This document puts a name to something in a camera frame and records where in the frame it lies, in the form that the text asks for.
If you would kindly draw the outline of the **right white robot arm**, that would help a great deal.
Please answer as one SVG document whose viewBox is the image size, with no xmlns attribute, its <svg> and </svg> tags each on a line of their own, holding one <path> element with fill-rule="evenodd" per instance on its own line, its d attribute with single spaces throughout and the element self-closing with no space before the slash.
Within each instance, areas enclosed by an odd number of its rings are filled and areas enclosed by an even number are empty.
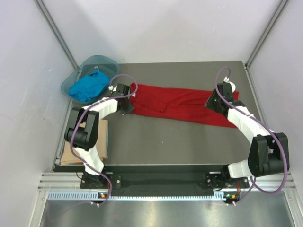
<svg viewBox="0 0 303 227">
<path fill-rule="evenodd" d="M 234 186 L 239 178 L 287 174 L 289 170 L 288 138 L 266 128 L 239 100 L 234 100 L 233 83 L 219 83 L 205 106 L 221 114 L 245 136 L 250 143 L 248 158 L 225 165 L 221 182 Z"/>
</svg>

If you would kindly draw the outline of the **red t-shirt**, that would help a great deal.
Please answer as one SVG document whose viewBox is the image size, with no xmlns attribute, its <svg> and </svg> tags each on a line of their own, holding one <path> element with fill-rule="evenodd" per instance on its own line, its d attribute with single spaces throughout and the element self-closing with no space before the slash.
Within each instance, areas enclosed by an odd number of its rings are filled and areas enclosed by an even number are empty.
<svg viewBox="0 0 303 227">
<path fill-rule="evenodd" d="M 223 115 L 205 107 L 211 94 L 209 90 L 139 84 L 130 102 L 136 115 L 235 128 Z"/>
</svg>

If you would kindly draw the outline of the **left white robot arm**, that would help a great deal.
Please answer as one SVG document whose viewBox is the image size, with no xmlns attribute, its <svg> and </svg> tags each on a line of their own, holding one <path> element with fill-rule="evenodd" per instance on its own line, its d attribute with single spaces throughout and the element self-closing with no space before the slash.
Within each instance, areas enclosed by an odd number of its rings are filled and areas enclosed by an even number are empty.
<svg viewBox="0 0 303 227">
<path fill-rule="evenodd" d="M 71 153 L 84 164 L 81 188 L 110 186 L 107 175 L 103 173 L 104 163 L 97 150 L 99 121 L 115 112 L 128 114 L 133 109 L 130 103 L 130 86 L 118 84 L 109 89 L 111 96 L 89 106 L 72 108 L 65 129 L 64 139 L 70 144 Z"/>
</svg>

